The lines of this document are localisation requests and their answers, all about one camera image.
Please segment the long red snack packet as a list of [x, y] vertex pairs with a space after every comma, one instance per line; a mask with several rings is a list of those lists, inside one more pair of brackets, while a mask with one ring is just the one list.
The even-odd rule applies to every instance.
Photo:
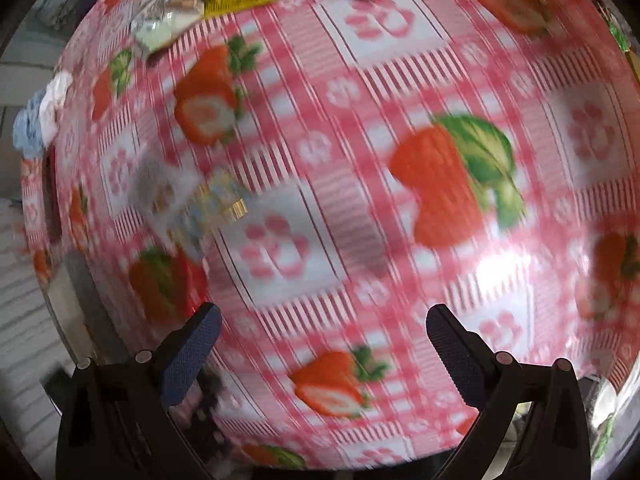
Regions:
[[172, 304], [183, 320], [190, 318], [206, 300], [207, 278], [201, 263], [178, 247], [170, 263]]

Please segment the floral blue yellow candy packet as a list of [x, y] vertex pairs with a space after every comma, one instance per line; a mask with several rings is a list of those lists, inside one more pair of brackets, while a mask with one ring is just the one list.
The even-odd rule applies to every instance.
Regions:
[[189, 257], [200, 260], [218, 230], [243, 218], [250, 192], [227, 169], [216, 169], [169, 220], [167, 235]]

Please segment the grey rectangular tray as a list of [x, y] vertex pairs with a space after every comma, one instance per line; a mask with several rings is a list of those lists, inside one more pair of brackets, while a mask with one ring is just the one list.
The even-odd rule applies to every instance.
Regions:
[[83, 254], [70, 252], [62, 259], [44, 291], [44, 299], [74, 363], [90, 358], [99, 364], [112, 364], [129, 358]]

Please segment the red plaid strawberry tablecloth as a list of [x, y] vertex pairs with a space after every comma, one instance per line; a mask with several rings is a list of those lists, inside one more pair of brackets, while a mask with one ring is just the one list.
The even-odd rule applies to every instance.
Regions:
[[37, 278], [84, 255], [130, 352], [185, 320], [177, 248], [129, 205], [154, 151], [248, 213], [200, 260], [224, 317], [206, 425], [252, 465], [393, 466], [449, 450], [466, 406], [425, 330], [597, 382], [594, 468], [639, 420], [639, 86], [590, 0], [274, 0], [155, 56], [144, 0], [65, 48], [58, 133], [22, 165]]

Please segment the light blue cloth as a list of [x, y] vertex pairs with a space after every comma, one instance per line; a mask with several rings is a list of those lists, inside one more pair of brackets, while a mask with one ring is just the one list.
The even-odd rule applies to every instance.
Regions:
[[24, 159], [40, 158], [44, 152], [40, 125], [40, 104], [46, 92], [41, 89], [27, 101], [15, 116], [13, 123], [13, 146]]

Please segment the white cloth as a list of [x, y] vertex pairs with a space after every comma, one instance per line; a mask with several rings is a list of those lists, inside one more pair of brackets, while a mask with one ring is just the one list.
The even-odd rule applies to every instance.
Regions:
[[58, 113], [62, 110], [73, 75], [60, 70], [49, 81], [39, 107], [39, 120], [43, 146], [48, 148], [58, 133]]

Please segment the grey white foil snack bag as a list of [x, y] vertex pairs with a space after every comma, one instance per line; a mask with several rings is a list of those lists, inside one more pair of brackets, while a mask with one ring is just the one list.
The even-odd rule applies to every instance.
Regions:
[[144, 0], [130, 25], [137, 54], [142, 58], [170, 47], [204, 18], [204, 0]]

